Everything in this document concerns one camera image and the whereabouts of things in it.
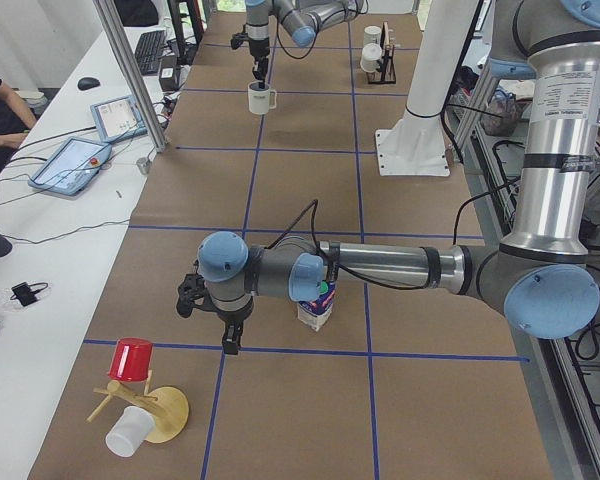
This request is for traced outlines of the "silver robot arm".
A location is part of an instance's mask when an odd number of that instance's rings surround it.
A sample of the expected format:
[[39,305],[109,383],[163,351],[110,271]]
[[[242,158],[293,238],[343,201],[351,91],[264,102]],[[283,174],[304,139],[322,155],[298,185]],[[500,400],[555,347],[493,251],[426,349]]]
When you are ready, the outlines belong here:
[[584,328],[600,304],[579,238],[600,111],[600,1],[499,2],[490,62],[499,77],[530,73],[535,81],[514,224],[497,247],[440,251],[289,234],[262,247],[221,231],[199,246],[178,289],[178,313],[216,314],[223,350],[237,354],[255,297],[310,305],[344,277],[467,295],[540,339]]
[[232,35],[231,48],[237,50],[243,42],[248,43],[254,59],[254,78],[257,84],[263,87],[269,68],[270,16],[276,20],[276,36],[279,36],[279,28],[283,27],[298,48],[307,48],[304,55],[296,57],[285,49],[281,40],[278,40],[288,56],[301,60],[309,55],[323,30],[340,23],[351,22],[367,12],[367,1],[246,1],[246,20],[242,30]]

